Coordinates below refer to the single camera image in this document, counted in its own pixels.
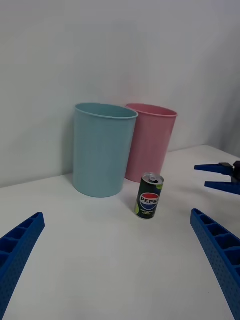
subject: white table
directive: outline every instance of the white table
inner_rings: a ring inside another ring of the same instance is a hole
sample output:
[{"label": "white table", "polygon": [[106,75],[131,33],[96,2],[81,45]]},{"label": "white table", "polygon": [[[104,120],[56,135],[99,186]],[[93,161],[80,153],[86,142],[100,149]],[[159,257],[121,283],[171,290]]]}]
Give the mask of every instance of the white table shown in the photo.
[{"label": "white table", "polygon": [[0,235],[39,211],[46,224],[4,320],[232,320],[190,214],[240,237],[240,196],[204,187],[228,177],[194,171],[235,160],[209,146],[168,153],[150,220],[133,214],[139,184],[128,180],[110,198],[78,193],[71,176],[0,189]]}]

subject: black can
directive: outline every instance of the black can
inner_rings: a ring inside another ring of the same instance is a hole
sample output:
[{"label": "black can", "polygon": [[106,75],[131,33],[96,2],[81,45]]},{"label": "black can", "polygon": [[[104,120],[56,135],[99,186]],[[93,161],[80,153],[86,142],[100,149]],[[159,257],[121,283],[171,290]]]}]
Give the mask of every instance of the black can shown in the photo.
[{"label": "black can", "polygon": [[144,173],[141,178],[134,212],[140,218],[154,217],[159,197],[164,185],[164,178],[152,172]]}]

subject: blue bin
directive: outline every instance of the blue bin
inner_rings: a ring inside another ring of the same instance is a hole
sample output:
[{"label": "blue bin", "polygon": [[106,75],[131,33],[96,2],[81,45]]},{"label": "blue bin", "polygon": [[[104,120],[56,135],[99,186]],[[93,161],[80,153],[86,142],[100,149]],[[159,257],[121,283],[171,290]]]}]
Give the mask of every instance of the blue bin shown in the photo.
[{"label": "blue bin", "polygon": [[77,191],[98,198],[121,191],[137,116],[117,105],[75,107],[73,186]]}]

